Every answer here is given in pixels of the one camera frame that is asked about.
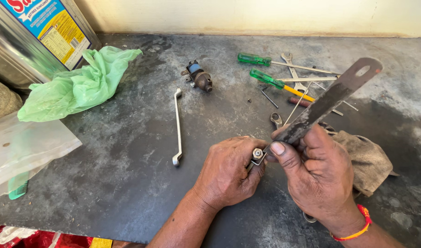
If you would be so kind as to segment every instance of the clear plastic bag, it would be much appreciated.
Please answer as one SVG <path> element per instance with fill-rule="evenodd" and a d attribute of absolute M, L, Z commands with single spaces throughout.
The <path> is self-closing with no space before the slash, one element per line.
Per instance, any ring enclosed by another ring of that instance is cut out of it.
<path fill-rule="evenodd" d="M 23 122 L 17 112 L 0 119 L 0 195 L 8 194 L 8 181 L 29 172 L 33 177 L 55 158 L 69 154 L 81 141 L 59 121 Z"/>

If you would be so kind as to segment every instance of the white wall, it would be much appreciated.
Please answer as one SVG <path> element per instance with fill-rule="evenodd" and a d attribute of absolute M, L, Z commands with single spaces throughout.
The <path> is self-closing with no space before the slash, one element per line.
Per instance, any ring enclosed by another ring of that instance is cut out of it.
<path fill-rule="evenodd" d="M 421 37 L 421 0 L 75 0 L 95 31 Z"/>

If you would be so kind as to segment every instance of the cloth rag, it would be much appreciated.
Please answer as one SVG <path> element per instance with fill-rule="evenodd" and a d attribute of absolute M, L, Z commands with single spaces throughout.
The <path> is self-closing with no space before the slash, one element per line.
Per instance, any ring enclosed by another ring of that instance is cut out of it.
<path fill-rule="evenodd" d="M 344 131 L 336 132 L 325 122 L 318 124 L 350 154 L 354 172 L 353 188 L 358 191 L 353 190 L 355 198 L 360 193 L 367 197 L 372 196 L 389 175 L 399 176 L 393 172 L 393 164 L 378 144 L 363 136 Z"/>

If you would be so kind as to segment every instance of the right hand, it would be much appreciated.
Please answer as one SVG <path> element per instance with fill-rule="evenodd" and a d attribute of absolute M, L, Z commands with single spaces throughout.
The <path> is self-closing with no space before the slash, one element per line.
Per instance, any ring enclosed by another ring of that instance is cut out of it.
<path fill-rule="evenodd" d="M 274 139 L 286 127 L 272 133 Z M 352 197 L 353 168 L 347 150 L 318 124 L 295 144 L 275 141 L 269 162 L 279 162 L 288 179 L 290 195 L 305 213 L 315 217 L 335 236 L 360 231 L 365 219 Z"/>

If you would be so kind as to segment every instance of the plastic bag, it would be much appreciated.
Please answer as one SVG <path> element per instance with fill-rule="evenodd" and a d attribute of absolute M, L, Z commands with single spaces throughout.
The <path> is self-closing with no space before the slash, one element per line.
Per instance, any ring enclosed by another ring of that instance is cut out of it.
<path fill-rule="evenodd" d="M 32 92 L 18 111 L 19 120 L 57 120 L 103 103 L 114 95 L 128 61 L 141 53 L 112 46 L 83 51 L 90 65 L 57 73 L 51 82 L 30 85 Z"/>
<path fill-rule="evenodd" d="M 69 154 L 81 141 L 59 120 L 21 122 L 17 113 L 0 119 L 0 195 L 8 194 L 8 181 L 29 172 L 30 179 L 55 158 Z M 14 189 L 25 183 L 16 182 Z"/>

